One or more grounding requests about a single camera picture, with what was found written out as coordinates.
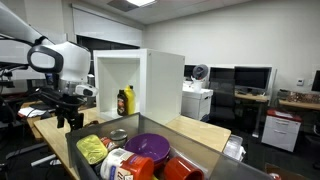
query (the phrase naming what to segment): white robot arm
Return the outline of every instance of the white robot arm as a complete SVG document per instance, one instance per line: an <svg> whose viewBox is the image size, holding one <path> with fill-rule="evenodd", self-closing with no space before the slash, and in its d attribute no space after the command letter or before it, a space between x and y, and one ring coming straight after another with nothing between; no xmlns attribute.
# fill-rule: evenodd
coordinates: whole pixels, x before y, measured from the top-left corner
<svg viewBox="0 0 320 180"><path fill-rule="evenodd" d="M62 93L96 96L98 90L87 85L90 52L72 42L54 44L0 2L0 37L30 45L28 63L41 73L59 74Z"/></svg>

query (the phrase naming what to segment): bowl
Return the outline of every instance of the bowl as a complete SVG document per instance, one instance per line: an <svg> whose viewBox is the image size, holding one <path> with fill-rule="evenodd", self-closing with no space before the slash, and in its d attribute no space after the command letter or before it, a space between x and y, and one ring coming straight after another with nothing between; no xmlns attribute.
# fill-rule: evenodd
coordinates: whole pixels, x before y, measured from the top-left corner
<svg viewBox="0 0 320 180"><path fill-rule="evenodd" d="M158 164L168 156L170 144L166 138L158 134L145 133L131 138L124 149L140 156L150 157L154 164Z"/></svg>

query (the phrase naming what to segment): white shelf unit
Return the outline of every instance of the white shelf unit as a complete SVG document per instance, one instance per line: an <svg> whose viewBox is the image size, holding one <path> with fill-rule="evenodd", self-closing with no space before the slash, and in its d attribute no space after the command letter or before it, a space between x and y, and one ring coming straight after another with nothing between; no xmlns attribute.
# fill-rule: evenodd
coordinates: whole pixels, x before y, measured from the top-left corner
<svg viewBox="0 0 320 180"><path fill-rule="evenodd" d="M184 56L150 49L94 51L98 115L119 118L119 89L133 85L136 112L166 124L180 115Z"/></svg>

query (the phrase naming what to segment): black bottle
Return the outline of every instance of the black bottle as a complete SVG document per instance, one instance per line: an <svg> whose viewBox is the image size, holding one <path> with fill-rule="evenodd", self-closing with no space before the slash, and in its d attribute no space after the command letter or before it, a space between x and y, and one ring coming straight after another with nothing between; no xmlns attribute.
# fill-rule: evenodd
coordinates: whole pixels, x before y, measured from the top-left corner
<svg viewBox="0 0 320 180"><path fill-rule="evenodd" d="M118 108L117 108L117 112L119 114L119 116L126 116L128 115L128 110L127 110L127 103L128 103L128 99L126 97L126 94L124 93L124 90L119 90L119 94L118 94Z"/></svg>

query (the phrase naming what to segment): white cabinet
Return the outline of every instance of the white cabinet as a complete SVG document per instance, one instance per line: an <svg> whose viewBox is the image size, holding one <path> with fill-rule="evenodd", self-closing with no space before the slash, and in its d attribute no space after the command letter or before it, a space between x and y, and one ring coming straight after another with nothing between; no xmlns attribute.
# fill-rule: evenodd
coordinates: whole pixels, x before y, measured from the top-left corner
<svg viewBox="0 0 320 180"><path fill-rule="evenodd" d="M119 118L117 94L133 85L136 112L161 124L181 112L184 56L149 49L94 51L99 116Z"/></svg>
<svg viewBox="0 0 320 180"><path fill-rule="evenodd" d="M212 94L213 91L210 89L201 89L200 93L196 93L192 88L184 87L181 115L202 120L205 115L210 113Z"/></svg>
<svg viewBox="0 0 320 180"><path fill-rule="evenodd" d="M268 111L262 142L293 152L300 128L300 118L281 118Z"/></svg>

